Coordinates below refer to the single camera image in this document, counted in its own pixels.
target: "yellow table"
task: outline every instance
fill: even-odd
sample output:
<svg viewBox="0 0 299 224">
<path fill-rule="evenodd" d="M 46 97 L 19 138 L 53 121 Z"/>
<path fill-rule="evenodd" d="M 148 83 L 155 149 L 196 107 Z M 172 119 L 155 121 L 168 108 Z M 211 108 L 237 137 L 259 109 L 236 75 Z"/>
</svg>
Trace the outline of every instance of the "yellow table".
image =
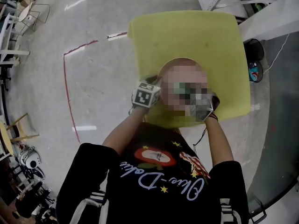
<svg viewBox="0 0 299 224">
<path fill-rule="evenodd" d="M 190 58 L 207 72 L 208 84 L 220 99 L 219 120 L 250 111 L 247 61 L 235 17 L 208 11 L 177 11 L 134 18 L 128 36 L 134 41 L 139 78 L 159 73 L 169 60 Z M 165 128 L 199 124 L 183 113 L 170 112 L 161 102 L 147 122 Z"/>
</svg>

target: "white marker cube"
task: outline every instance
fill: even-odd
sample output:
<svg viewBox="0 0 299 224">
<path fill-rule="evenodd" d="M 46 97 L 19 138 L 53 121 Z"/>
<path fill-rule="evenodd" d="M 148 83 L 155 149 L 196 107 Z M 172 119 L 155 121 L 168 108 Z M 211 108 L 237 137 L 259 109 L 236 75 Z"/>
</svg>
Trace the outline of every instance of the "white marker cube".
<svg viewBox="0 0 299 224">
<path fill-rule="evenodd" d="M 161 88 L 145 82 L 138 82 L 133 92 L 132 103 L 151 108 L 159 99 Z"/>
</svg>

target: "gray floor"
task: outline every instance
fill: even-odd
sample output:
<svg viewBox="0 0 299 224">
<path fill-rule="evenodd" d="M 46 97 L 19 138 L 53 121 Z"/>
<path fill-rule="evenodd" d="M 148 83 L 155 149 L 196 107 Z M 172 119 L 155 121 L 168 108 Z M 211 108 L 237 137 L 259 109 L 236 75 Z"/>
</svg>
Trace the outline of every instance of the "gray floor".
<svg viewBox="0 0 299 224">
<path fill-rule="evenodd" d="M 66 80 L 76 126 L 96 126 L 79 131 L 80 142 L 101 144 L 109 132 L 128 114 L 136 82 L 134 52 L 128 38 L 108 41 L 107 35 L 127 31 L 129 21 L 141 14 L 172 10 L 199 10 L 197 0 L 38 0 L 49 3 L 46 24 L 22 38 L 22 49 L 30 55 L 11 69 L 7 98 L 10 120 L 29 113 L 23 122 L 28 140 L 39 152 L 46 182 L 57 194 L 79 147 L 72 130 L 64 84 L 63 54 L 98 40 L 65 58 Z M 221 122 L 233 150 L 242 164 L 248 188 L 264 144 L 269 113 L 269 79 L 250 84 L 252 112 Z M 204 126 L 183 128 L 189 145 L 196 142 Z M 212 168 L 207 136 L 197 154 L 208 170 Z"/>
</svg>

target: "forearm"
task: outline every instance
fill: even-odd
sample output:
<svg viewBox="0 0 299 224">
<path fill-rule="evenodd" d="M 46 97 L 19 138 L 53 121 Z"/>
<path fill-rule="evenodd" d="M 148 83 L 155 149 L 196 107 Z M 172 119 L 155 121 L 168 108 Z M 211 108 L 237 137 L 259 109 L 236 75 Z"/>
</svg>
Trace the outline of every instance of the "forearm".
<svg viewBox="0 0 299 224">
<path fill-rule="evenodd" d="M 232 150 L 219 122 L 214 118 L 208 117 L 205 123 L 209 137 L 213 167 L 224 161 L 233 161 Z"/>
<path fill-rule="evenodd" d="M 104 140 L 103 146 L 113 148 L 119 155 L 132 140 L 148 109 L 137 106 Z"/>
</svg>

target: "white cable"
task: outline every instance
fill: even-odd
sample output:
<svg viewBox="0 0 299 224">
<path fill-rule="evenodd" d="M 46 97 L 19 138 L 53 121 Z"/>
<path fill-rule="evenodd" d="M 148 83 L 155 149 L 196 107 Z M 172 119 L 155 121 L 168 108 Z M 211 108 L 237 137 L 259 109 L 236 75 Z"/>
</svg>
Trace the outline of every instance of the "white cable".
<svg viewBox="0 0 299 224">
<path fill-rule="evenodd" d="M 272 62 L 271 66 L 270 66 L 267 70 L 264 71 L 264 74 L 265 74 L 268 70 L 271 69 L 271 67 L 272 67 L 272 65 L 274 64 L 274 62 L 276 61 L 276 59 L 277 59 L 279 53 L 281 52 L 282 48 L 284 47 L 284 45 L 285 45 L 285 43 L 286 43 L 286 40 L 288 40 L 289 35 L 290 35 L 290 33 L 288 34 L 288 36 L 286 36 L 285 42 L 284 42 L 284 44 L 282 45 L 282 47 L 280 48 L 280 51 L 277 53 L 277 55 L 276 55 L 274 61 Z"/>
</svg>

